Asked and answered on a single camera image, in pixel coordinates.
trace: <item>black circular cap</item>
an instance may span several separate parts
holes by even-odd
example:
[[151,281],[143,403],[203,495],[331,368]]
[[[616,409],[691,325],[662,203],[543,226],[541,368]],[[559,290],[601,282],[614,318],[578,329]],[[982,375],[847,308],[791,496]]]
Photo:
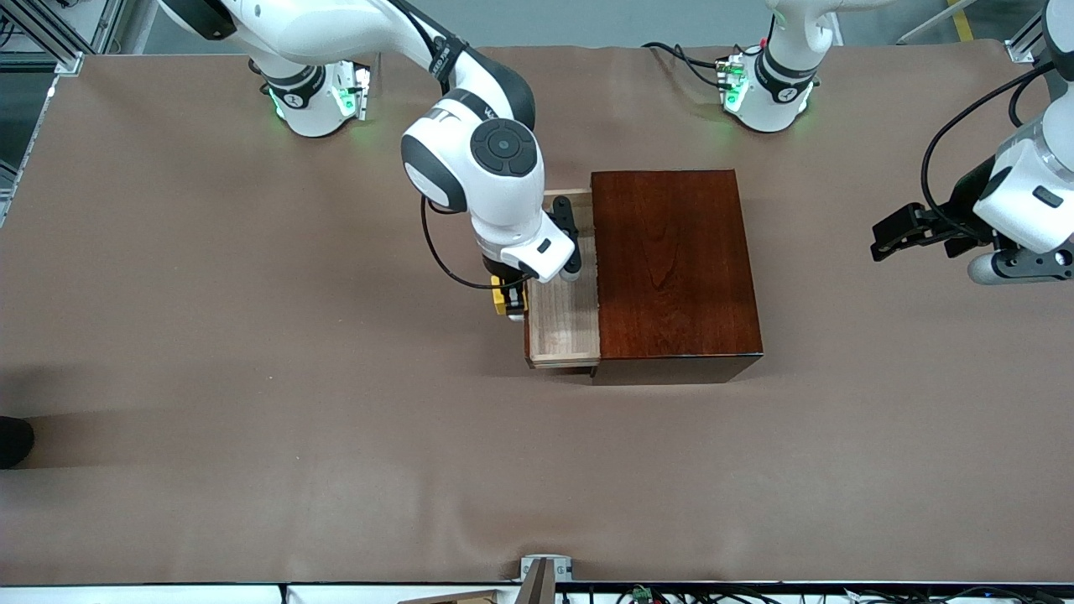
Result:
[[513,119],[482,123],[470,136],[470,152],[478,164],[500,176],[525,176],[537,167],[537,142]]
[[506,128],[500,128],[489,135],[489,148],[496,157],[510,159],[519,155],[520,147],[522,141],[519,140],[519,135]]

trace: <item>brown table surface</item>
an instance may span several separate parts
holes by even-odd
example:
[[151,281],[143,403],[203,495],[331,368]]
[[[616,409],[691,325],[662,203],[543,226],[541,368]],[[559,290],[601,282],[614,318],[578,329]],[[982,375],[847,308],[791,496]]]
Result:
[[[995,42],[838,48],[760,135],[640,49],[512,48],[550,188],[736,168],[765,358],[722,386],[526,368],[521,326],[429,257],[398,160],[436,86],[388,57],[373,120],[303,140],[243,57],[90,57],[0,233],[0,581],[1063,580],[1074,297],[869,256],[950,116],[1022,71]],[[1043,97],[1022,109],[1031,115]],[[1011,131],[1003,102],[934,186]],[[442,255],[480,277],[465,218]]]

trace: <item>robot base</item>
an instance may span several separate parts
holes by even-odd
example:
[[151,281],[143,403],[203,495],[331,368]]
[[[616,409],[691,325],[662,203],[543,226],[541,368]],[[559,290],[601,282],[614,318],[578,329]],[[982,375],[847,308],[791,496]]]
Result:
[[756,62],[759,59],[760,48],[756,46],[729,58],[735,69],[727,77],[731,89],[722,94],[724,111],[737,117],[751,130],[779,132],[790,126],[798,114],[806,111],[813,84],[790,102],[777,102],[772,99],[771,92],[763,88],[753,75],[756,73]]

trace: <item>dark wooden cabinet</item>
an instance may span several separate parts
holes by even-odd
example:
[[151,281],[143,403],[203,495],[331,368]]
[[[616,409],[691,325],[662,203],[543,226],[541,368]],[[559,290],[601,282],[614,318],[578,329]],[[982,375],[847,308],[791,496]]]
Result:
[[698,384],[760,358],[735,172],[598,172],[592,185],[568,193],[594,248],[582,277],[531,288],[531,363],[591,366],[596,384]]

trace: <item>robotic arm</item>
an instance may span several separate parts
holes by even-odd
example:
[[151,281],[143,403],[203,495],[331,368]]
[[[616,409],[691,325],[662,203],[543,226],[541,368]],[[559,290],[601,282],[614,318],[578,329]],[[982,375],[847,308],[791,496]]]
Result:
[[[935,206],[928,200],[928,208],[912,203],[876,224],[874,260],[939,242],[949,258],[991,245],[993,251],[970,262],[970,278],[978,284],[1074,277],[1074,245],[1070,243],[1074,234],[1074,0],[1049,0],[1043,29],[1066,92],[959,181],[949,201]],[[1046,66],[1039,67],[975,105],[1045,70]]]
[[778,132],[806,111],[821,61],[834,42],[833,13],[871,11],[896,0],[765,0],[774,11],[768,44],[729,58],[724,110],[746,127]]
[[403,134],[407,176],[433,203],[468,212],[500,283],[577,276],[577,245],[543,212],[545,163],[534,98],[514,71],[482,56],[406,0],[159,0],[184,28],[245,49],[280,117],[323,136],[354,116],[352,57],[394,51],[448,91]]

